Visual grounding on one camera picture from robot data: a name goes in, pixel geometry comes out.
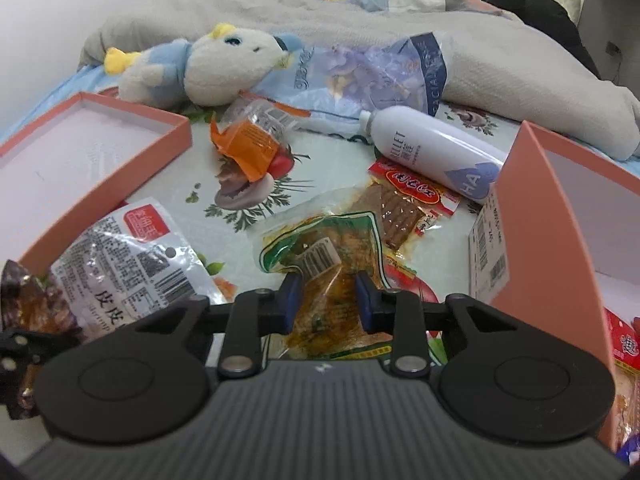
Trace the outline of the red spicy strips bag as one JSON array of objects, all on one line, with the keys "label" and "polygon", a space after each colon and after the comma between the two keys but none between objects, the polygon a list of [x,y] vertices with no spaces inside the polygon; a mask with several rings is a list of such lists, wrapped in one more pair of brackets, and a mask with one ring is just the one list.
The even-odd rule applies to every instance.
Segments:
[{"label": "red spicy strips bag", "polygon": [[639,334],[615,313],[606,310],[614,359],[615,452],[632,435],[639,433]]}]

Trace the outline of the grey wardrobe cabinet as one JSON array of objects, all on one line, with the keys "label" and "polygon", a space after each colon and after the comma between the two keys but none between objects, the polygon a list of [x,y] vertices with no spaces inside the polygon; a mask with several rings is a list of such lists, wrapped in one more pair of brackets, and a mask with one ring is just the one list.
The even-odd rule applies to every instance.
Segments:
[{"label": "grey wardrobe cabinet", "polygon": [[639,96],[639,0],[584,0],[578,29],[601,78]]}]

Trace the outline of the blue white snack bag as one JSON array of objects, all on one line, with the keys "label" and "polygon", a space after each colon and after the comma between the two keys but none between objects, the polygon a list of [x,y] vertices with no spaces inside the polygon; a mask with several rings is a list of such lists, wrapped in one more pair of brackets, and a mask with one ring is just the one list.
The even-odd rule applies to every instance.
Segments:
[{"label": "blue white snack bag", "polygon": [[632,434],[618,449],[616,456],[628,466],[640,460],[640,434]]}]

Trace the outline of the pink box lid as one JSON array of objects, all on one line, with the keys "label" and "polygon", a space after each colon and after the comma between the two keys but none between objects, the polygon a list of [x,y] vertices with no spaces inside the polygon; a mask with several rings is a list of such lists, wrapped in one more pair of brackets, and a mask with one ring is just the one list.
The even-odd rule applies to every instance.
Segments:
[{"label": "pink box lid", "polygon": [[189,119],[79,92],[1,147],[1,258],[46,270],[190,148]]}]

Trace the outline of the purple facial tissue pack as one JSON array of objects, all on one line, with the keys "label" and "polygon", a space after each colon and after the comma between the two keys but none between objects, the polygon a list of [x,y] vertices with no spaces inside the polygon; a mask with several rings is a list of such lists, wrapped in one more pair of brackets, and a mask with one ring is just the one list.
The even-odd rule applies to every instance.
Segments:
[{"label": "purple facial tissue pack", "polygon": [[433,116],[446,80],[445,57],[427,32],[384,47],[304,47],[250,92],[301,110],[299,129],[369,144],[363,112],[400,105]]}]

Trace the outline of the orange small snack packet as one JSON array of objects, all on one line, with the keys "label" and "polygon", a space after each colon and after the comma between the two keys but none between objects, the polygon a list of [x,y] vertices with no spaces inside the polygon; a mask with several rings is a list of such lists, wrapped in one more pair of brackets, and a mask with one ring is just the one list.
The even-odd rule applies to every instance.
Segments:
[{"label": "orange small snack packet", "polygon": [[285,144],[285,137],[296,130],[308,110],[241,94],[209,126],[210,138],[219,154],[233,160],[250,182],[265,177]]}]

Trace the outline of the clear brown snack bag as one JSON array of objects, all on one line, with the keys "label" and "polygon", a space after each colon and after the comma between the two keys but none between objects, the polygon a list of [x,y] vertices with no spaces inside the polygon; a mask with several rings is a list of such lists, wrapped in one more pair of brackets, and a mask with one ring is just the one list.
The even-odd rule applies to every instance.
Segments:
[{"label": "clear brown snack bag", "polygon": [[[157,200],[138,200],[82,232],[45,274],[7,261],[1,333],[74,334],[83,344],[194,294],[223,304],[214,280],[219,269],[191,247]],[[12,419],[37,414],[35,404],[2,406]]]}]

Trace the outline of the red brown spicy strip packet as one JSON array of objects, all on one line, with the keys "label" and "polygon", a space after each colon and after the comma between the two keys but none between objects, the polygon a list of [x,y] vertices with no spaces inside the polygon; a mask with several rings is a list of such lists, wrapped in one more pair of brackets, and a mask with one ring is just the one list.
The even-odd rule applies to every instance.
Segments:
[{"label": "red brown spicy strip packet", "polygon": [[372,212],[382,242],[395,254],[450,218],[462,202],[458,193],[385,157],[378,158],[368,173],[370,183],[352,211]]}]

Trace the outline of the pink gift box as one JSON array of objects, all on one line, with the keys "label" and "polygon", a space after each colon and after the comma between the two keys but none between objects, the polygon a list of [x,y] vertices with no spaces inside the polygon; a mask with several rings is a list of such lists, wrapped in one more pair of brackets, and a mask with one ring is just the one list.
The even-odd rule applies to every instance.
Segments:
[{"label": "pink gift box", "polygon": [[638,332],[630,229],[639,181],[582,146],[521,126],[469,236],[464,347],[439,392],[496,440],[615,452],[614,359],[606,310]]}]

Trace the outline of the green yellow tofu snack packet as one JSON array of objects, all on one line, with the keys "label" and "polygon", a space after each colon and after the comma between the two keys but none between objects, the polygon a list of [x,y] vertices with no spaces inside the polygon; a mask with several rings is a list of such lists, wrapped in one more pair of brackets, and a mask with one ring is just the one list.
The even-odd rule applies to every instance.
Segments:
[{"label": "green yellow tofu snack packet", "polygon": [[356,276],[388,286],[384,248],[371,211],[319,214],[268,229],[260,237],[258,264],[266,273],[296,272],[303,299],[292,332],[283,337],[285,359],[379,356],[392,337],[367,334],[360,323]]}]

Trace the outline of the white blue plush toy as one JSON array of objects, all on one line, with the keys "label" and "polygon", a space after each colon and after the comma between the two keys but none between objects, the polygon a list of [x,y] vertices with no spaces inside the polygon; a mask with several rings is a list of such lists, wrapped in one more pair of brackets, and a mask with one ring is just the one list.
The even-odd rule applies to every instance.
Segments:
[{"label": "white blue plush toy", "polygon": [[124,52],[109,48],[103,68],[118,77],[119,99],[171,110],[184,102],[226,105],[276,68],[285,68],[304,46],[299,36],[219,23],[200,39],[183,38]]}]

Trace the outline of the white spray bottle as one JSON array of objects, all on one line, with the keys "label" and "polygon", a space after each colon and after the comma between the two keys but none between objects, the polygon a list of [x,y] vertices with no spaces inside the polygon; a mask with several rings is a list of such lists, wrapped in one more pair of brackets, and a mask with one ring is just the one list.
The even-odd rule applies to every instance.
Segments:
[{"label": "white spray bottle", "polygon": [[408,106],[364,110],[360,126],[386,158],[484,203],[506,153],[455,126]]}]

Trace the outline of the black clothing pile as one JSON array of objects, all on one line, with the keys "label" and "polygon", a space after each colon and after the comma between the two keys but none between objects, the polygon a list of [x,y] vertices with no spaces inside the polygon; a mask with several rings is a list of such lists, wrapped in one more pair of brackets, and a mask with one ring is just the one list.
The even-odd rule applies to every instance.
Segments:
[{"label": "black clothing pile", "polygon": [[576,24],[555,0],[483,0],[515,14],[523,23],[543,32],[581,62],[590,73],[601,78],[596,63],[582,43]]}]

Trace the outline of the grey duvet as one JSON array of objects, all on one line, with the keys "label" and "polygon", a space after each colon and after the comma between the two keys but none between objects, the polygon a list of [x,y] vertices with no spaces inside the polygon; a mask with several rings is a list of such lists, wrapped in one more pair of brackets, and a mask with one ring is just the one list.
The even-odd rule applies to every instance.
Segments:
[{"label": "grey duvet", "polygon": [[534,122],[615,159],[639,153],[639,101],[630,90],[598,79],[543,32],[486,13],[373,11],[347,0],[157,0],[109,18],[88,36],[79,63],[100,64],[110,47],[198,39],[219,22],[292,32],[322,47],[382,47],[430,32],[447,66],[445,100]]}]

